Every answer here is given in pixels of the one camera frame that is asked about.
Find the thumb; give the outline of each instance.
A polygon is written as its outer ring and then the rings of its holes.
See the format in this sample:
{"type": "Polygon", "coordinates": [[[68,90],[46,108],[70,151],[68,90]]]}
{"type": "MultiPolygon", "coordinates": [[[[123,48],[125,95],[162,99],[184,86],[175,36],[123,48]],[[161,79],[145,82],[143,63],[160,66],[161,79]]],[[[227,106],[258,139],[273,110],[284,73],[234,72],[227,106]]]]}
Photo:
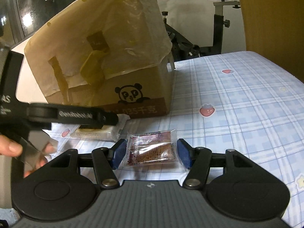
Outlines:
{"type": "Polygon", "coordinates": [[[22,153],[22,146],[4,135],[0,135],[0,154],[17,157],[22,153]]]}

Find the plastic bag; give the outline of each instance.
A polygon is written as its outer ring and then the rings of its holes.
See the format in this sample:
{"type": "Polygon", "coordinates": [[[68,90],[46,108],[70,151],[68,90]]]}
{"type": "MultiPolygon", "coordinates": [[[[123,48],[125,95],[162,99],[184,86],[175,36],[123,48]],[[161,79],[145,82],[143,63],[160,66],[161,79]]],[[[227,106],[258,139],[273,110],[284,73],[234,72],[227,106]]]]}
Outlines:
{"type": "Polygon", "coordinates": [[[102,129],[83,129],[81,128],[82,126],[80,126],[71,134],[71,137],[117,142],[120,136],[120,131],[124,128],[127,120],[129,119],[130,117],[126,114],[118,114],[118,123],[116,126],[104,125],[102,129]]]}
{"type": "Polygon", "coordinates": [[[44,96],[61,91],[66,104],[78,105],[68,89],[157,66],[171,47],[157,0],[76,0],[31,37],[24,53],[44,96]]]}
{"type": "Polygon", "coordinates": [[[176,130],[141,135],[128,135],[127,153],[122,162],[125,167],[150,164],[180,163],[177,154],[176,130]]]}

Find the star print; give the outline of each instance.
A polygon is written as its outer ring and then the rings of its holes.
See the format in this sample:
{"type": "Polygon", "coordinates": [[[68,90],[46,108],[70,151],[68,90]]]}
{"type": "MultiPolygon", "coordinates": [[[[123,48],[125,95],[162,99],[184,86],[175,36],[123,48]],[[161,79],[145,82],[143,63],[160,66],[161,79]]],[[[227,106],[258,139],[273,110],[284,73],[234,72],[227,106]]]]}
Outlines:
{"type": "Polygon", "coordinates": [[[301,175],[298,180],[297,180],[297,184],[299,188],[304,188],[304,176],[301,175]]]}

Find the brown packing tape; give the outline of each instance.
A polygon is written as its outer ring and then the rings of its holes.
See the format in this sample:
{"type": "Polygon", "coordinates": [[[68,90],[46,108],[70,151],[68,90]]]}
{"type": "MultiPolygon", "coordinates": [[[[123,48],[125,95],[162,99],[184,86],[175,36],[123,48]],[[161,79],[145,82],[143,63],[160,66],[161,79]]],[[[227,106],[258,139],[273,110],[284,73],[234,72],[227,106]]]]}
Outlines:
{"type": "Polygon", "coordinates": [[[52,66],[54,70],[54,75],[56,77],[58,87],[60,89],[60,92],[63,96],[63,104],[68,105],[72,103],[72,100],[69,99],[68,89],[69,85],[62,73],[62,70],[60,68],[59,62],[57,60],[57,57],[52,57],[49,61],[49,64],[52,66]]]}
{"type": "Polygon", "coordinates": [[[110,53],[110,48],[103,36],[102,31],[98,31],[87,37],[93,51],[89,54],[85,63],[80,68],[80,75],[93,88],[93,95],[88,106],[92,106],[92,102],[97,95],[99,87],[105,80],[105,75],[101,68],[101,60],[110,53]]]}

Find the white wall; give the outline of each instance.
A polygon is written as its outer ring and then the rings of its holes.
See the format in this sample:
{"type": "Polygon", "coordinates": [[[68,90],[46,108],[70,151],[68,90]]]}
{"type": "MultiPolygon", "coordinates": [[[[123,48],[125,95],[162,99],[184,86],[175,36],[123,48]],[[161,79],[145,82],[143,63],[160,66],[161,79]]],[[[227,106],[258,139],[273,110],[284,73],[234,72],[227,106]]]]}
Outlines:
{"type": "MultiPolygon", "coordinates": [[[[24,54],[24,47],[28,42],[28,40],[29,39],[17,45],[13,49],[13,51],[24,54]]],[[[42,94],[25,57],[23,59],[23,63],[19,75],[16,98],[19,101],[28,102],[28,103],[31,102],[47,103],[47,100],[42,94]]]]}
{"type": "MultiPolygon", "coordinates": [[[[169,12],[167,23],[199,46],[213,42],[213,2],[217,1],[158,0],[160,10],[169,12]]],[[[230,20],[230,28],[224,27],[222,53],[246,50],[241,9],[225,6],[224,19],[230,20]]]]}

